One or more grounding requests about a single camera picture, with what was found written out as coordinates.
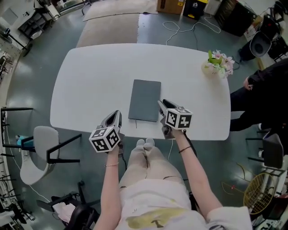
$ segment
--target beige pants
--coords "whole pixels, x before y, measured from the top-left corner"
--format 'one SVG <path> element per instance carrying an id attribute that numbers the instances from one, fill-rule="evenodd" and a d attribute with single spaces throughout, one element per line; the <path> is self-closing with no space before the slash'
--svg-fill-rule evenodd
<path id="1" fill-rule="evenodd" d="M 120 188 L 125 188 L 143 179 L 170 180 L 184 185 L 178 170 L 168 162 L 161 151 L 145 143 L 132 150 L 128 167 L 119 182 Z"/>

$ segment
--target cardboard box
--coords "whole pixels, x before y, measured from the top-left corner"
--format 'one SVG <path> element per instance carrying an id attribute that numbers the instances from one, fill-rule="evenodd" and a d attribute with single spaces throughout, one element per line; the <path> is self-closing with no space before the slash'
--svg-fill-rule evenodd
<path id="1" fill-rule="evenodd" d="M 157 11 L 164 13 L 181 14 L 185 0 L 158 0 Z"/>

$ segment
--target trash can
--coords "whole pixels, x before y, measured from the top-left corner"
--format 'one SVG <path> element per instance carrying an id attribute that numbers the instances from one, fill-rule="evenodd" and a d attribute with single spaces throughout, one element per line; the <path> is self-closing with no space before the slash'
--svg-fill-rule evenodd
<path id="1" fill-rule="evenodd" d="M 186 0 L 183 15 L 195 20 L 204 14 L 208 0 Z"/>

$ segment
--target yellow print on shirt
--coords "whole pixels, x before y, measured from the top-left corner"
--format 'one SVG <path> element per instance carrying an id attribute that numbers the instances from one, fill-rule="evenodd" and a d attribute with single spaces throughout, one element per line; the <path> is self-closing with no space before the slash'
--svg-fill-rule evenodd
<path id="1" fill-rule="evenodd" d="M 128 222 L 128 226 L 132 229 L 151 227 L 163 228 L 170 219 L 178 217 L 187 211 L 187 209 L 183 208 L 159 208 L 146 212 L 138 217 L 128 217 L 126 218 L 126 221 Z"/>

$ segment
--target carpet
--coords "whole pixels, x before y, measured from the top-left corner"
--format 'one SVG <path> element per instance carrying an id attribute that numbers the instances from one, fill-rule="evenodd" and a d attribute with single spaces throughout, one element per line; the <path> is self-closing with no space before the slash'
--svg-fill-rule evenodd
<path id="1" fill-rule="evenodd" d="M 126 13 L 153 13 L 156 11 L 156 0 L 103 0 L 94 2 L 83 21 L 111 15 Z"/>
<path id="2" fill-rule="evenodd" d="M 89 20 L 77 48 L 114 43 L 137 43 L 138 13 L 120 14 Z"/>

